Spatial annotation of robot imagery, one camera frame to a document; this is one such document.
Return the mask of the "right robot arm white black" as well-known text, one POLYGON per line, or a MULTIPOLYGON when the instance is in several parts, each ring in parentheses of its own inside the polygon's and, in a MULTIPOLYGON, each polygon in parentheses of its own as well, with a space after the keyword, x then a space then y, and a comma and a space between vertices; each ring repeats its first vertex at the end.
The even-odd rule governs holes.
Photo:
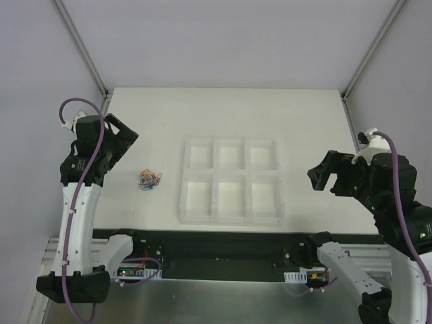
POLYGON ((391 287, 372 279, 329 232, 308 236, 291 255, 299 267, 322 265, 344 285, 358 305, 362 323, 431 322, 431 207, 415 201, 417 171, 406 157, 377 153, 370 162, 328 151, 308 170, 313 190, 337 179, 335 196, 351 197, 365 207, 387 245, 391 287))

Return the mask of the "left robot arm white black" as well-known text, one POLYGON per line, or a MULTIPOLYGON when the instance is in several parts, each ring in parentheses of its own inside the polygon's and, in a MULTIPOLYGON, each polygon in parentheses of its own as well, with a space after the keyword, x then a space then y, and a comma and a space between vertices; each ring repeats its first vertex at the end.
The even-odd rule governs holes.
POLYGON ((81 117, 76 140, 61 164, 63 215, 59 243, 49 274, 38 277, 36 289, 57 303, 103 303, 111 280, 125 259, 142 256, 142 245, 125 234, 111 236, 92 253, 97 203, 104 177, 134 144, 138 134, 109 113, 81 117))

